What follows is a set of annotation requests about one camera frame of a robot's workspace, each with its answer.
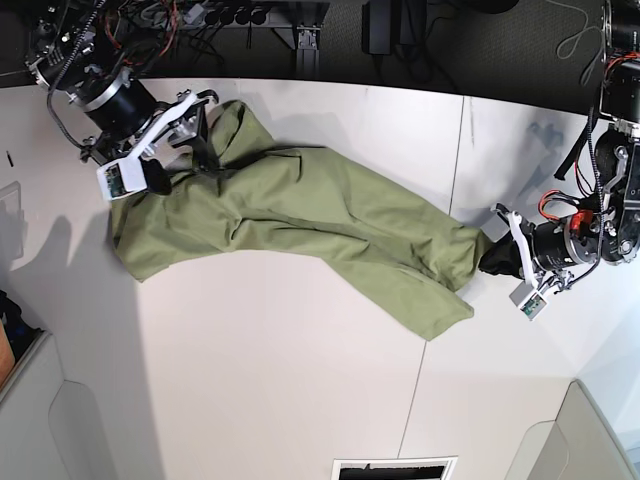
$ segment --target white panel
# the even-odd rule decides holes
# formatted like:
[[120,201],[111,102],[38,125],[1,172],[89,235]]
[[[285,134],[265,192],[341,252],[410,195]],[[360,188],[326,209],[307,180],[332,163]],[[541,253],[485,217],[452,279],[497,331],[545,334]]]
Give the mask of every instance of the white panel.
[[[556,420],[559,435],[549,437],[530,480],[637,480],[633,465],[621,454],[604,422],[578,382],[572,383]],[[563,449],[566,452],[558,455]],[[550,463],[561,475],[545,474]]]
[[49,427],[71,480],[117,480],[95,396],[65,381],[49,410]]
[[[240,97],[279,139],[328,145],[447,209],[461,99],[297,82],[149,82]],[[35,88],[0,91],[0,178],[22,187],[10,280],[95,394],[120,478],[329,478],[336,457],[395,457],[424,341],[312,258],[243,252],[136,284],[106,243],[94,178]],[[81,138],[88,120],[60,107]]]
[[62,385],[56,344],[40,340],[0,402],[0,477],[70,480],[49,431],[49,407]]
[[529,478],[529,474],[554,427],[557,428],[555,422],[548,421],[536,423],[527,430],[518,448],[518,453],[511,462],[505,480],[527,480]]

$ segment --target black cable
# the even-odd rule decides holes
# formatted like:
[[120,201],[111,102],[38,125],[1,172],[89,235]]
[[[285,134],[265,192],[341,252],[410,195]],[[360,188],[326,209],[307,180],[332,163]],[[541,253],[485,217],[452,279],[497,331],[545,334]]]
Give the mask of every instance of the black cable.
[[602,258],[602,242],[604,240],[604,194],[602,191],[602,180],[600,179],[600,171],[598,170],[598,164],[596,163],[596,156],[593,149],[593,139],[591,138],[591,134],[593,133],[592,125],[594,118],[594,107],[593,105],[589,108],[589,115],[587,118],[587,144],[589,145],[589,156],[591,157],[591,166],[593,168],[593,176],[595,178],[595,186],[596,192],[598,193],[598,204],[600,206],[600,231],[598,232],[598,253],[596,256],[595,263],[591,266],[589,270],[584,272],[578,278],[567,283],[567,288],[571,288],[575,283],[582,280],[586,276],[590,275],[597,266],[600,264],[600,259]]
[[[187,38],[189,38],[189,42],[187,42],[187,45],[189,46],[189,48],[191,48],[193,51],[195,52],[200,52],[202,50],[202,48],[197,47],[194,45],[193,42],[198,42],[198,44],[203,44],[204,43],[204,47],[207,47],[207,43],[204,41],[204,35],[206,34],[207,28],[209,28],[209,25],[205,25],[204,27],[200,28],[198,31],[196,31],[195,34],[189,34],[189,33],[183,33],[183,35]],[[192,57],[191,60],[191,65],[194,64],[194,60],[196,59],[196,55],[194,55]]]
[[384,76],[382,75],[382,61],[384,60],[384,55],[371,55],[373,59],[373,68],[376,70],[376,75],[378,75],[378,80],[380,80],[381,85],[386,85],[384,81]]
[[173,45],[171,46],[171,52],[170,52],[171,60],[175,63],[178,62],[178,54],[180,50],[181,41],[182,41],[182,35],[180,34],[180,31],[178,31],[176,33],[176,38],[173,41]]
[[247,43],[245,44],[245,48],[247,50],[251,50],[251,45],[253,43],[253,29],[251,28],[251,20],[249,20],[249,30],[247,31]]
[[205,49],[209,49],[209,51],[207,52],[207,50],[205,49],[196,49],[194,48],[194,50],[196,50],[198,52],[198,55],[196,56],[195,60],[193,61],[193,65],[194,67],[197,66],[198,61],[200,60],[200,58],[202,58],[202,55],[212,55],[213,57],[216,58],[216,60],[218,60],[218,66],[222,67],[224,66],[224,64],[226,63],[224,60],[224,57],[222,55],[220,55],[218,53],[218,51],[215,49],[215,47],[211,44],[211,42],[213,41],[213,38],[217,35],[217,33],[222,30],[222,27],[224,27],[224,25],[220,24],[218,27],[216,27],[214,29],[214,31],[211,33],[211,35],[209,35],[208,37],[204,38],[199,38],[198,41],[202,42],[205,45]]
[[56,36],[53,39],[53,42],[51,42],[51,46],[54,46],[56,44],[56,42],[58,41],[58,38],[60,38],[60,34],[62,33],[62,26],[64,25],[64,21],[67,18],[67,12],[69,12],[69,4],[71,4],[71,0],[67,0],[66,2],[64,2],[64,10],[62,11],[62,15],[60,16],[60,20],[58,20],[56,23],[56,27],[57,27],[57,31],[56,31]]
[[[408,20],[409,20],[409,28],[411,29],[411,35],[413,37],[413,40],[418,45],[416,45],[412,49],[410,48],[410,46],[406,46],[406,45],[401,46],[402,54],[399,53],[398,45],[396,45],[394,54],[396,58],[398,58],[398,60],[400,60],[405,65],[405,67],[407,68],[407,73],[409,74],[409,76],[414,82],[422,83],[422,84],[431,82],[433,80],[433,69],[435,68],[440,72],[440,74],[445,78],[445,80],[451,85],[451,88],[454,91],[454,93],[459,94],[460,89],[458,88],[458,85],[456,84],[456,82],[453,80],[451,75],[449,75],[449,73],[433,58],[428,48],[428,41],[429,41],[429,38],[431,37],[431,34],[433,33],[435,24],[439,20],[454,20],[458,18],[459,7],[457,7],[451,2],[443,2],[443,3],[447,3],[448,5],[454,8],[453,16],[436,17],[435,19],[433,19],[433,21],[429,25],[429,28],[422,31],[421,38],[418,39],[418,35],[416,35],[415,29],[413,27],[413,13],[411,11],[411,5],[407,0],[404,0],[404,5],[407,9],[407,14],[409,17]],[[418,78],[412,69],[413,63],[415,63],[420,57],[422,57],[424,65],[427,69],[426,79]]]
[[134,68],[136,75],[142,75],[143,73],[145,73],[151,68],[151,66],[153,66],[153,63],[155,63],[155,61],[158,59],[158,55],[162,51],[162,45],[163,44],[158,43],[158,39],[155,38],[143,38],[135,42],[127,43],[127,45],[120,50],[120,54],[118,55],[116,63],[113,65],[113,67],[111,67],[111,71],[106,77],[105,83],[110,84],[111,82],[113,82],[113,80],[115,80],[115,78],[120,73],[120,69],[124,65],[125,61],[133,58],[132,54],[137,49],[147,46],[155,47],[153,55],[149,55],[147,57],[147,60],[145,60],[145,62],[141,65],[142,68],[140,68],[139,70]]
[[580,178],[586,184],[588,189],[588,190],[587,189],[585,190],[587,191],[587,193],[593,193],[593,187],[591,186],[591,183],[589,182],[589,180],[587,180],[587,177],[584,176],[584,173],[582,173],[582,170],[580,170],[579,159],[576,160],[576,162],[578,162],[578,164],[576,165],[576,170],[578,170],[578,175],[580,175]]
[[560,195],[557,195],[557,194],[552,194],[552,195],[549,195],[547,198],[545,198],[544,205],[547,205],[550,202],[562,202],[562,203],[566,203],[567,205],[571,205],[572,207],[576,207],[576,208],[578,208],[578,206],[580,205],[578,200],[576,200],[576,199],[567,198],[566,196],[560,196]]
[[58,85],[60,85],[60,82],[62,81],[62,79],[66,75],[67,71],[71,67],[71,64],[73,63],[73,61],[75,60],[76,56],[78,55],[78,52],[80,51],[80,47],[82,45],[82,42],[84,41],[85,35],[87,34],[89,29],[91,28],[91,25],[93,24],[93,22],[95,21],[96,17],[98,16],[98,12],[104,6],[105,3],[107,3],[107,0],[98,0],[98,3],[94,7],[93,11],[89,15],[89,17],[88,17],[87,21],[85,22],[84,26],[80,30],[80,33],[76,37],[76,41],[75,41],[75,43],[73,45],[73,50],[71,50],[71,53],[69,54],[69,56],[65,60],[64,64],[62,65],[62,69],[60,69],[60,73],[58,73],[58,76],[56,77],[56,79],[49,86],[49,91],[47,92],[47,110],[49,111],[49,114],[53,118],[53,121],[56,122],[58,127],[60,127],[60,131],[62,131],[62,133],[64,134],[66,139],[69,140],[69,142],[71,142],[71,144],[73,144],[76,148],[79,148],[79,149],[82,149],[83,145],[80,142],[78,142],[75,138],[73,138],[71,136],[71,134],[69,133],[67,128],[64,126],[64,123],[62,123],[62,120],[60,120],[60,117],[58,117],[58,114],[53,109],[53,103],[52,103],[53,92],[56,91],[56,89],[58,88]]
[[[594,92],[592,105],[600,105],[600,87],[596,88]],[[565,159],[562,161],[562,163],[556,170],[556,173],[553,174],[555,178],[562,181],[565,180],[565,176],[567,175],[567,172],[573,167],[573,164],[580,159],[580,153],[582,153],[582,150],[584,149],[584,146],[587,143],[588,128],[591,128],[591,131],[593,132],[593,129],[596,128],[597,124],[598,124],[598,117],[595,116],[594,118],[591,119],[590,124],[584,126],[584,128],[582,129],[582,132],[580,132],[580,136],[578,136],[575,143],[571,147],[571,150],[569,151]]]

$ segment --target green cloth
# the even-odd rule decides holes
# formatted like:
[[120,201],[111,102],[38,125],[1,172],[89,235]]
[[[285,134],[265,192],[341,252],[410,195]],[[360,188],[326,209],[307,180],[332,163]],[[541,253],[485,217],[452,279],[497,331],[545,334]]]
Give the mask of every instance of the green cloth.
[[427,340],[473,315],[454,292],[490,245],[481,231],[333,150],[278,147],[241,102],[211,142],[218,176],[181,172],[166,197],[112,204],[115,251],[137,280],[205,255],[274,250],[322,258]]

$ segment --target cable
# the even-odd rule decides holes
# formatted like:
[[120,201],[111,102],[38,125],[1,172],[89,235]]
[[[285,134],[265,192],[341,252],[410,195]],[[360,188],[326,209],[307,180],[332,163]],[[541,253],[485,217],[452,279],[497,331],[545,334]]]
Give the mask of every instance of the cable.
[[[604,52],[604,44],[605,44],[604,32],[599,26],[596,26],[596,25],[588,26],[589,14],[582,8],[576,7],[574,5],[558,2],[556,0],[545,0],[545,1],[552,5],[557,5],[559,7],[575,10],[577,12],[580,12],[582,15],[584,15],[584,24],[582,26],[582,29],[579,32],[574,33],[573,35],[565,38],[556,47],[556,56],[558,57],[558,59],[568,60],[569,58],[571,58],[573,54],[576,52],[576,49],[578,48],[578,43],[580,43],[580,39],[587,32],[595,30],[598,32],[600,36],[600,48],[598,49],[598,51],[595,53],[591,61],[587,64],[587,66],[584,68],[584,70],[580,74],[580,86],[584,87],[589,83],[589,80],[591,79],[591,75],[593,74],[596,64],[598,63],[598,59],[602,58],[602,54]],[[562,50],[565,48],[565,46],[569,45],[571,42],[573,42],[573,45],[570,47],[569,52],[566,55],[563,55]]]
[[596,192],[598,192],[598,204],[600,206],[600,231],[598,232],[598,253],[596,256],[595,263],[591,266],[589,270],[584,272],[578,278],[571,280],[567,283],[567,288],[571,288],[575,283],[582,280],[586,276],[590,275],[597,266],[600,264],[600,259],[602,258],[602,242],[604,240],[604,195],[602,192],[602,181],[600,180],[600,171],[598,170],[598,164],[596,163],[596,156],[593,150],[593,139],[591,138],[592,132],[592,121],[594,116],[594,107],[593,105],[589,108],[589,116],[587,118],[587,143],[589,145],[589,156],[591,157],[591,166],[593,168],[593,176],[595,178],[596,184]]
[[60,38],[60,34],[62,33],[62,26],[64,25],[64,21],[67,18],[67,12],[69,11],[69,4],[70,3],[71,3],[71,0],[67,0],[66,2],[64,2],[64,10],[62,11],[62,15],[60,17],[60,20],[58,20],[58,22],[56,22],[58,25],[57,25],[56,36],[54,37],[53,41],[51,42],[51,47],[52,48],[56,44],[56,42],[58,41],[58,38]]
[[176,32],[178,31],[178,9],[176,6],[176,0],[173,0],[173,8],[171,7],[167,7],[168,9],[170,9],[170,12],[168,11],[167,13],[171,14],[171,18],[169,20],[170,24],[171,24],[171,35],[169,37],[169,41],[167,42],[167,44],[165,45],[164,49],[160,52],[159,57],[163,56],[165,53],[167,53],[167,50],[169,50],[169,47],[171,47],[171,43],[173,42],[173,39],[176,36]]
[[[435,24],[439,20],[454,20],[454,19],[458,18],[459,7],[457,7],[456,5],[454,5],[453,3],[448,2],[448,1],[442,2],[443,4],[446,3],[446,4],[448,4],[448,5],[450,5],[451,7],[454,8],[453,16],[451,16],[451,17],[447,17],[447,16],[436,17],[435,19],[433,19],[433,21],[429,25],[429,28],[422,31],[421,38],[418,38],[418,35],[416,35],[416,32],[414,30],[414,26],[413,26],[414,22],[413,22],[413,12],[411,11],[411,5],[409,4],[409,2],[407,0],[404,0],[403,3],[405,5],[405,8],[407,9],[407,15],[409,17],[408,20],[409,20],[409,28],[411,29],[411,36],[413,37],[414,42],[416,42],[418,45],[416,45],[413,48],[411,48],[411,46],[409,46],[409,45],[401,45],[401,46],[396,45],[396,48],[395,48],[395,51],[394,51],[394,54],[395,54],[396,58],[398,60],[400,60],[405,65],[405,67],[407,68],[407,72],[409,73],[409,76],[411,77],[411,79],[413,81],[415,81],[417,83],[423,83],[423,84],[431,82],[433,80],[433,69],[435,68],[436,70],[438,70],[440,72],[440,74],[451,85],[451,88],[452,88],[453,92],[459,94],[460,93],[460,89],[458,88],[456,82],[453,80],[451,75],[449,75],[449,73],[433,58],[433,56],[429,52],[429,48],[427,46],[429,38],[431,37],[431,34],[432,34],[433,29],[435,27]],[[415,75],[415,72],[413,71],[413,69],[411,68],[411,65],[413,65],[420,57],[422,57],[424,65],[427,68],[427,78],[426,79],[418,78]]]
[[578,190],[580,190],[580,193],[582,193],[583,196],[588,197],[593,193],[593,187],[591,186],[587,178],[582,173],[582,170],[580,170],[579,161],[580,161],[580,158],[578,157],[576,161],[573,163],[573,170],[576,176],[576,185],[578,186]]
[[213,41],[213,38],[218,34],[220,30],[222,30],[222,27],[224,27],[224,25],[222,24],[218,25],[213,30],[213,32],[206,38],[204,38],[204,35],[202,35],[202,37],[196,36],[196,38],[193,39],[193,40],[197,40],[200,44],[204,45],[204,48],[193,47],[193,45],[191,45],[191,48],[196,52],[198,52],[198,55],[196,55],[196,57],[192,62],[194,67],[197,66],[198,61],[200,60],[200,58],[202,58],[202,55],[213,56],[218,61],[218,66],[220,67],[223,67],[225,65],[224,57],[220,55],[218,51],[214,48],[214,46],[211,44],[211,42]]
[[245,44],[245,48],[247,50],[251,50],[251,45],[253,43],[253,28],[252,28],[253,23],[251,22],[251,20],[249,20],[249,29],[247,31],[247,42]]
[[549,190],[544,195],[542,195],[542,197],[540,198],[540,201],[538,202],[538,212],[547,220],[559,221],[560,217],[551,215],[544,211],[544,207],[551,202],[566,203],[567,205],[570,205],[578,209],[580,199],[573,197],[571,195],[567,195],[566,193],[561,192],[560,190]]
[[19,73],[27,73],[29,70],[16,70],[15,72],[0,73],[0,77],[8,77],[9,75],[17,75]]
[[384,60],[384,55],[371,55],[373,59],[373,68],[376,71],[376,75],[378,76],[378,80],[380,80],[381,85],[386,85],[384,81],[384,76],[382,75],[382,62]]
[[[150,47],[153,53],[148,54],[146,56],[146,60],[131,65],[132,62],[128,60],[128,58],[133,58],[133,52],[139,49],[144,49],[145,47]],[[127,43],[127,45],[120,51],[116,62],[113,67],[111,67],[109,74],[105,77],[103,82],[106,85],[113,82],[120,73],[120,69],[123,65],[131,65],[131,69],[134,71],[136,77],[143,75],[153,66],[158,58],[160,58],[161,48],[162,44],[160,43],[160,40],[156,38],[143,38],[136,42]]]
[[[120,16],[120,11],[118,11],[118,25],[120,25],[120,18],[122,18]],[[103,18],[103,23],[104,23],[104,33],[107,35],[107,38],[109,39],[109,41],[111,42],[111,44],[117,49],[120,50],[122,48],[122,44],[120,42],[118,42],[118,40],[116,39],[116,36],[118,34],[118,28],[116,26],[116,31],[115,31],[115,35],[113,33],[111,33],[111,25],[110,25],[110,18],[109,18],[109,12],[107,12]]]
[[76,37],[76,42],[73,45],[73,50],[71,50],[71,53],[69,54],[69,56],[64,62],[64,65],[62,65],[62,68],[60,69],[60,73],[58,74],[56,79],[53,81],[51,86],[49,86],[49,91],[47,92],[47,110],[49,111],[49,114],[53,118],[53,121],[56,122],[58,127],[60,127],[60,131],[62,131],[66,139],[69,140],[71,144],[73,144],[76,148],[79,148],[79,149],[82,149],[83,145],[71,136],[67,128],[64,126],[64,123],[62,123],[62,120],[60,120],[60,117],[58,117],[58,114],[53,109],[53,103],[52,103],[53,92],[56,91],[56,89],[58,88],[58,85],[60,85],[60,82],[62,81],[63,77],[66,75],[67,71],[71,67],[71,64],[73,63],[76,56],[78,55],[78,52],[80,51],[80,46],[84,41],[85,35],[91,28],[91,25],[93,24],[96,17],[98,16],[98,12],[104,6],[105,3],[107,3],[107,0],[98,0],[98,3],[94,7],[93,11],[89,15],[89,18],[87,19],[84,26],[80,30],[80,33]]
[[608,82],[609,79],[611,78],[611,74],[613,73],[613,71],[619,67],[620,65],[622,65],[623,63],[628,62],[629,60],[636,60],[640,58],[640,53],[637,52],[628,52],[624,55],[621,55],[619,57],[614,58],[613,60],[611,60],[609,62],[609,64],[607,65],[607,67],[604,70],[604,82],[605,82],[605,87],[608,86]]

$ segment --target floor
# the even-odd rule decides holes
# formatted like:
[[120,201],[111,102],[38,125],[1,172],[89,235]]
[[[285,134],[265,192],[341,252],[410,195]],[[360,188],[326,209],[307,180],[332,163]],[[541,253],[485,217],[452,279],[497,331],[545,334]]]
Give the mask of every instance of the floor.
[[[600,25],[602,0],[521,0],[501,15],[487,15],[470,9],[456,10],[447,2],[429,2],[428,45],[437,62],[449,73],[464,95],[524,103],[554,110],[586,113],[593,92],[601,81],[596,68],[581,86],[580,76],[599,49],[595,31],[577,37],[575,51],[570,42],[556,49],[566,38],[588,26]],[[0,87],[32,83],[24,70],[26,35],[15,17],[0,6]],[[181,48],[177,56],[160,62],[155,75],[233,78],[292,78],[291,51],[272,32],[253,29],[253,41],[246,48],[245,30],[224,29],[214,46],[223,55],[221,69],[213,57],[203,56],[194,65],[192,51]],[[329,82],[386,84],[389,86],[453,92],[442,74],[435,71],[426,81],[424,65],[416,65],[415,80],[406,65],[392,55],[382,60],[381,74],[371,56],[362,52],[362,8],[357,1],[332,4],[323,27],[320,53],[321,79]]]
[[[159,99],[186,87],[240,98],[277,139],[330,146],[491,235],[496,200],[535,219],[584,121],[383,87],[147,85]],[[536,323],[508,299],[517,282],[478,274],[460,292],[474,318],[427,344],[312,258],[234,253],[137,284],[107,243],[94,168],[56,130],[44,93],[4,89],[0,102],[11,112],[0,151],[14,163],[0,158],[0,187],[19,183],[23,212],[3,228],[23,254],[0,250],[0,284],[54,333],[65,378],[94,392],[122,479],[323,480],[334,458],[447,455],[459,456],[454,480],[503,478],[634,304],[637,262],[599,268]],[[76,137],[93,133],[81,112],[59,111]]]

